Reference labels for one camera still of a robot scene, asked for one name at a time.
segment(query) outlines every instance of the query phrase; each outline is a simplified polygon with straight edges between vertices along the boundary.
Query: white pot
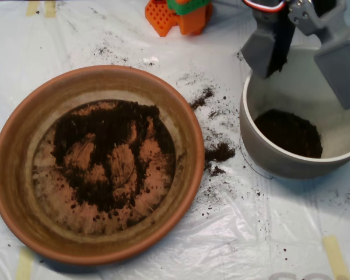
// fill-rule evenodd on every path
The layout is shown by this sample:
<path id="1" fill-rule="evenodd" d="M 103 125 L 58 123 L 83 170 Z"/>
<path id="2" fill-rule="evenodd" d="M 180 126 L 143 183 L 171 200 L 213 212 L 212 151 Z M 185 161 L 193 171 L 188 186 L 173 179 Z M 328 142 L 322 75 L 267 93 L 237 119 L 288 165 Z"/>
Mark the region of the white pot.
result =
<path id="1" fill-rule="evenodd" d="M 292 47 L 281 72 L 262 80 L 250 73 L 240 104 L 244 145 L 257 165 L 279 177 L 309 179 L 350 161 L 350 110 L 344 110 L 314 62 L 316 48 Z M 268 140 L 254 120 L 277 109 L 309 120 L 321 136 L 321 159 L 298 156 Z"/>

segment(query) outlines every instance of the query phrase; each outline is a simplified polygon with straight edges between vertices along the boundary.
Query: orange lattice block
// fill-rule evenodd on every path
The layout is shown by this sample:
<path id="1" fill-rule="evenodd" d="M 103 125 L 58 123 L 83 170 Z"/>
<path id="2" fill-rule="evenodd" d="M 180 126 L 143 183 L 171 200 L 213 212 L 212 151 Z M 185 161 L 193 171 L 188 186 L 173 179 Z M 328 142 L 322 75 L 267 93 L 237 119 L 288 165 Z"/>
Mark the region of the orange lattice block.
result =
<path id="1" fill-rule="evenodd" d="M 167 7 L 166 1 L 150 0 L 145 7 L 145 17 L 160 37 L 166 36 L 178 24 L 177 16 Z"/>
<path id="2" fill-rule="evenodd" d="M 166 36 L 170 29 L 176 25 L 179 25 L 182 35 L 200 34 L 211 15 L 211 3 L 183 16 L 170 10 L 162 0 L 150 0 L 145 7 L 145 17 L 160 37 Z"/>

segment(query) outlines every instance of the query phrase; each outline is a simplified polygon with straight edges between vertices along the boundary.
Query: plastic sheet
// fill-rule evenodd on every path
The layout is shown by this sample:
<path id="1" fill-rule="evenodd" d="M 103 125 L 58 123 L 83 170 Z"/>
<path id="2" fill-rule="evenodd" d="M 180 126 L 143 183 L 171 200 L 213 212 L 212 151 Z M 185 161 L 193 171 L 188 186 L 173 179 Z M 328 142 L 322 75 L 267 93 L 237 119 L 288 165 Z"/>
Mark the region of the plastic sheet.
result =
<path id="1" fill-rule="evenodd" d="M 223 141 L 236 149 L 234 158 L 212 162 L 226 173 L 205 172 L 186 216 L 150 250 L 90 268 L 34 254 L 30 279 L 331 279 L 321 241 L 331 234 L 350 273 L 350 163 L 312 181 L 270 180 L 240 146 L 239 99 L 249 67 L 239 51 L 256 24 L 239 0 L 215 0 L 203 35 L 184 37 L 173 28 L 166 38 L 145 20 L 146 0 L 57 1 L 55 18 L 45 17 L 44 2 L 26 16 L 28 5 L 0 1 L 0 130 L 45 81 L 114 64 L 159 76 L 189 102 L 212 87 L 214 97 L 195 110 L 205 146 Z M 300 33 L 294 43 L 319 44 Z M 17 273 L 21 248 L 0 217 L 0 279 L 24 279 Z"/>

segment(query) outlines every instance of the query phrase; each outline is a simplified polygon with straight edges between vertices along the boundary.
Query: scattered soil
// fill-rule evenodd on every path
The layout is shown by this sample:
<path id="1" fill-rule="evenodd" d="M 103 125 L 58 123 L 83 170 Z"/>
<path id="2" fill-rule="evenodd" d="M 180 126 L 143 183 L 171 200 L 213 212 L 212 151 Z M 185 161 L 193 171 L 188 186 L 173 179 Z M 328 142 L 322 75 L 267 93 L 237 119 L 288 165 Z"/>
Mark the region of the scattered soil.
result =
<path id="1" fill-rule="evenodd" d="M 140 158 L 142 143 L 147 138 L 154 138 L 164 155 L 175 155 L 171 135 L 159 118 L 156 106 L 143 106 L 134 102 L 117 101 L 113 108 L 96 108 L 89 110 L 89 103 L 62 116 L 56 123 L 54 150 L 57 166 L 62 170 L 70 187 L 75 190 L 74 198 L 79 205 L 87 202 L 96 205 L 98 211 L 110 212 L 123 209 L 125 205 L 135 206 L 135 197 L 144 190 L 144 179 L 150 160 L 144 162 Z M 153 135 L 147 135 L 149 126 L 153 126 Z M 89 154 L 88 167 L 82 169 L 66 160 L 73 145 L 93 144 Z M 121 196 L 114 195 L 117 175 L 112 171 L 111 161 L 114 159 L 113 150 L 128 144 L 134 158 L 136 170 L 136 186 L 130 192 Z M 88 180 L 88 174 L 100 166 L 101 176 L 95 182 Z M 175 166 L 169 170 L 173 173 Z"/>
<path id="2" fill-rule="evenodd" d="M 218 176 L 219 174 L 226 173 L 224 170 L 220 169 L 218 166 L 215 166 L 214 171 L 211 173 L 211 177 Z"/>
<path id="3" fill-rule="evenodd" d="M 201 97 L 199 97 L 195 102 L 190 103 L 191 108 L 193 110 L 196 110 L 197 108 L 205 105 L 206 104 L 205 100 L 207 98 L 212 97 L 212 96 L 214 96 L 214 91 L 212 90 L 211 87 L 207 87 L 206 89 L 204 89 L 202 91 L 202 96 Z"/>
<path id="4" fill-rule="evenodd" d="M 235 150 L 230 149 L 227 143 L 219 143 L 216 149 L 206 149 L 205 160 L 206 163 L 214 160 L 216 162 L 225 162 L 226 160 L 235 156 Z"/>
<path id="5" fill-rule="evenodd" d="M 294 114 L 270 110 L 260 115 L 255 124 L 274 144 L 308 158 L 321 158 L 320 135 L 315 125 Z"/>

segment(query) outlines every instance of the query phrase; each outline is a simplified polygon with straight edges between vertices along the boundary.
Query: masking tape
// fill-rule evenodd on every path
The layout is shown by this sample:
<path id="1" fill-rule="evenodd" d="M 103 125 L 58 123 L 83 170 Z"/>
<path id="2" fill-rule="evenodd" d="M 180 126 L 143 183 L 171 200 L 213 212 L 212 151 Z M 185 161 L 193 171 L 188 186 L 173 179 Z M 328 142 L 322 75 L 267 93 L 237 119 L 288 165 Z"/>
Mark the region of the masking tape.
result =
<path id="1" fill-rule="evenodd" d="M 45 17 L 46 18 L 55 18 L 56 17 L 56 1 L 45 1 Z"/>
<path id="2" fill-rule="evenodd" d="M 30 1 L 27 6 L 26 16 L 35 15 L 37 8 L 39 7 L 40 1 Z"/>
<path id="3" fill-rule="evenodd" d="M 335 280 L 350 280 L 350 275 L 340 245 L 334 235 L 324 236 L 323 244 Z"/>
<path id="4" fill-rule="evenodd" d="M 34 255 L 27 247 L 19 250 L 16 280 L 30 280 Z"/>

